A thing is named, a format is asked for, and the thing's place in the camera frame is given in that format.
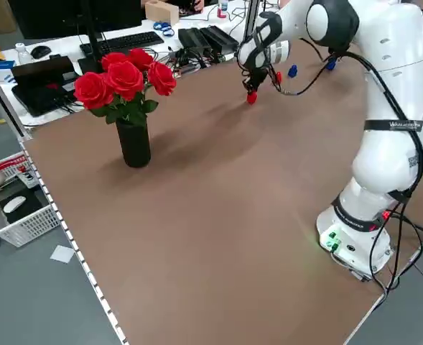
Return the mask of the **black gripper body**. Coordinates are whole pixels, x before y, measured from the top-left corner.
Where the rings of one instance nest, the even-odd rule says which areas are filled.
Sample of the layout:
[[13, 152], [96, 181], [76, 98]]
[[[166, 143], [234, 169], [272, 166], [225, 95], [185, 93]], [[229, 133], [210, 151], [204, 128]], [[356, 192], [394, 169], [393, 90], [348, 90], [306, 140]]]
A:
[[243, 87], [246, 90], [258, 90], [268, 74], [268, 67], [265, 65], [253, 69], [242, 68]]

